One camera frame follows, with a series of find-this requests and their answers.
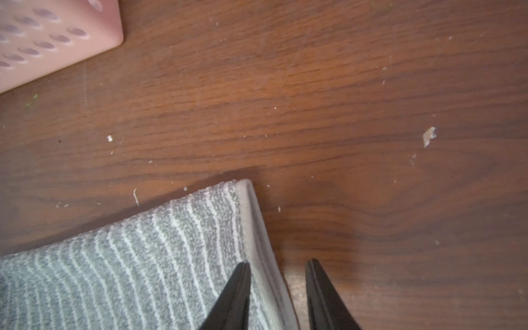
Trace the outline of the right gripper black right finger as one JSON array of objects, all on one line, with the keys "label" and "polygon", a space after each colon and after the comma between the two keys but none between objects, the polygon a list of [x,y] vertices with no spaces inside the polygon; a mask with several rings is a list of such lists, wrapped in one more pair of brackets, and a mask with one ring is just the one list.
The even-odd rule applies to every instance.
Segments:
[{"label": "right gripper black right finger", "polygon": [[315,258],[307,262],[305,284],[311,330],[362,329]]}]

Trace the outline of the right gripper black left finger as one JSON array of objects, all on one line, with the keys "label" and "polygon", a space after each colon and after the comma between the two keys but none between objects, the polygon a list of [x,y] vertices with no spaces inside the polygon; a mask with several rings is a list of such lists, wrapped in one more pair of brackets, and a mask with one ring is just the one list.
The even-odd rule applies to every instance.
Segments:
[{"label": "right gripper black left finger", "polygon": [[200,329],[248,329],[250,288],[250,264],[240,262]]}]

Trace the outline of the grey striped square dishcloth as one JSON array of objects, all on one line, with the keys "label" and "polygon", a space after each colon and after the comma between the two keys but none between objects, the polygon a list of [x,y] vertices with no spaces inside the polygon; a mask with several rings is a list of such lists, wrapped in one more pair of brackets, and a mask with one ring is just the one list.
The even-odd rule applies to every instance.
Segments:
[{"label": "grey striped square dishcloth", "polygon": [[298,329],[250,180],[1,259],[2,329],[198,329],[236,266],[250,329]]}]

